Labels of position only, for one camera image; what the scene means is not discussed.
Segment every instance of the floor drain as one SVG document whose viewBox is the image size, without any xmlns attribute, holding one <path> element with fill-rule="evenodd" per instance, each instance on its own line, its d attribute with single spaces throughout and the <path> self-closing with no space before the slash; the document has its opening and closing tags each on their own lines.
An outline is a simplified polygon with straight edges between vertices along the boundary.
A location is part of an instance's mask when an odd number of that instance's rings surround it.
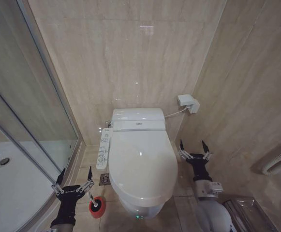
<svg viewBox="0 0 281 232">
<path fill-rule="evenodd" d="M 110 185 L 109 173 L 101 174 L 100 186 L 101 185 Z"/>
<path fill-rule="evenodd" d="M 9 163 L 9 161 L 10 161 L 9 158 L 3 158 L 3 159 L 0 161 L 0 166 L 6 165 L 7 163 Z"/>
</svg>

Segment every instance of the white power adapter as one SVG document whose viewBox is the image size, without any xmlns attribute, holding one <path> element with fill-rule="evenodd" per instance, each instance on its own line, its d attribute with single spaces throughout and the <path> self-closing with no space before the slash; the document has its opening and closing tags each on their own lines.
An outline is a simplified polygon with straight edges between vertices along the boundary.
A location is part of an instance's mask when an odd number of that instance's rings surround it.
<svg viewBox="0 0 281 232">
<path fill-rule="evenodd" d="M 178 102 L 180 106 L 186 105 L 190 114 L 197 113 L 199 109 L 199 102 L 193 98 L 190 94 L 178 95 Z"/>
</svg>

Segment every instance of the shower drain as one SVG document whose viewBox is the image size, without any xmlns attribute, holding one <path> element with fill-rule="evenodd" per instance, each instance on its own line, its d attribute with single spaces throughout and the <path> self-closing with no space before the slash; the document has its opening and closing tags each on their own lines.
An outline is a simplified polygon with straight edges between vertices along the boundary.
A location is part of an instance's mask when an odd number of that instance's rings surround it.
<svg viewBox="0 0 281 232">
<path fill-rule="evenodd" d="M 4 166 L 7 163 L 9 163 L 10 159 L 9 158 L 3 158 L 0 160 L 0 166 Z"/>
</svg>

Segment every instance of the toilet lid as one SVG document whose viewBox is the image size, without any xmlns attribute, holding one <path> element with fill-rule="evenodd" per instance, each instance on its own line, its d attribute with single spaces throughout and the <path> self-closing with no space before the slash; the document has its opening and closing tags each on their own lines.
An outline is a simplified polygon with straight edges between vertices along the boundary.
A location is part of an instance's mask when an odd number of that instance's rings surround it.
<svg viewBox="0 0 281 232">
<path fill-rule="evenodd" d="M 171 198 L 177 159 L 166 131 L 114 131 L 108 161 L 112 187 L 125 201 L 150 207 Z"/>
</svg>

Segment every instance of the shower enclosure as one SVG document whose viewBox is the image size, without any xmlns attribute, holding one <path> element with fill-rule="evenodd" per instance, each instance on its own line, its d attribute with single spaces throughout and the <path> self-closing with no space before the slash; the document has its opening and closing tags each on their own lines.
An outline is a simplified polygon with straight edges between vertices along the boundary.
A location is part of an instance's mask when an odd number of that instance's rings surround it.
<svg viewBox="0 0 281 232">
<path fill-rule="evenodd" d="M 0 232 L 41 209 L 80 142 L 19 4 L 0 0 Z"/>
</svg>

